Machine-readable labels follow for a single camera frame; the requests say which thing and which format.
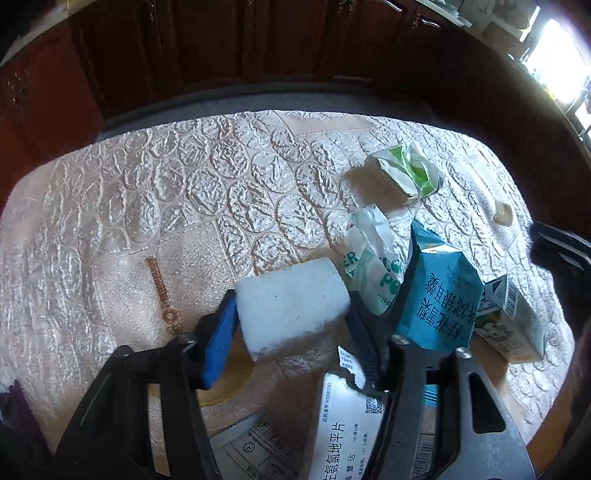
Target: sunlight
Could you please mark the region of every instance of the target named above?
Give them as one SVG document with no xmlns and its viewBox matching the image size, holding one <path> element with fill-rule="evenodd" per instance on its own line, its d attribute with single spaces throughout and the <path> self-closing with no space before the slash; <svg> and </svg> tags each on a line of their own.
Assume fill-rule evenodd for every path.
<svg viewBox="0 0 591 480">
<path fill-rule="evenodd" d="M 575 99 L 590 70 L 571 36 L 555 20 L 544 27 L 538 45 L 524 63 L 535 79 L 562 103 Z"/>
</svg>

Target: green and white package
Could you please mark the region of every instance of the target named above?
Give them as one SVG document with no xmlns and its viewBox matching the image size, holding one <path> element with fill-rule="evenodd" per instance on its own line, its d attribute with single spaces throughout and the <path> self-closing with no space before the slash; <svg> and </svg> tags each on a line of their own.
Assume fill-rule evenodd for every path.
<svg viewBox="0 0 591 480">
<path fill-rule="evenodd" d="M 444 175 L 428 161 L 421 147 L 414 141 L 389 147 L 368 155 L 365 166 L 377 178 L 397 186 L 404 203 L 425 198 L 441 188 Z"/>
<path fill-rule="evenodd" d="M 380 315 L 396 298 L 404 277 L 393 250 L 388 219 L 375 205 L 354 211 L 339 248 L 349 290 L 360 293 L 367 308 Z"/>
</svg>

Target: qr code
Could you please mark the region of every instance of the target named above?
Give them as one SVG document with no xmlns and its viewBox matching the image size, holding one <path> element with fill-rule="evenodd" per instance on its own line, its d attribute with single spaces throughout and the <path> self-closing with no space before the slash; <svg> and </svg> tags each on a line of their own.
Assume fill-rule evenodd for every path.
<svg viewBox="0 0 591 480">
<path fill-rule="evenodd" d="M 384 413 L 384 404 L 378 398 L 365 398 L 365 413 Z"/>
</svg>

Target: white plastic bag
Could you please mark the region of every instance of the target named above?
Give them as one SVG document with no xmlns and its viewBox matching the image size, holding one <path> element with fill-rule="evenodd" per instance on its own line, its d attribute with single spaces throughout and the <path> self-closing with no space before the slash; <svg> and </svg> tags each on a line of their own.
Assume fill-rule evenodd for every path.
<svg viewBox="0 0 591 480">
<path fill-rule="evenodd" d="M 402 262 L 393 250 L 394 236 L 388 219 L 375 205 L 354 211 L 339 251 L 349 290 L 361 294 L 374 314 L 386 311 L 404 278 Z"/>
</svg>

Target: blue gripper pad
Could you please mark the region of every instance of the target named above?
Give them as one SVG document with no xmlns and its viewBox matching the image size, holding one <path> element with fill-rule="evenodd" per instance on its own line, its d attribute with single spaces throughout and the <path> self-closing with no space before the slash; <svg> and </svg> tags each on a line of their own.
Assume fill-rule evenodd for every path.
<svg viewBox="0 0 591 480">
<path fill-rule="evenodd" d="M 205 347 L 201 377 L 203 388 L 209 390 L 222 376 L 232 346 L 232 339 L 238 327 L 236 292 L 228 290 L 217 311 L 209 319 L 203 318 L 203 320 L 217 322 Z"/>
</svg>

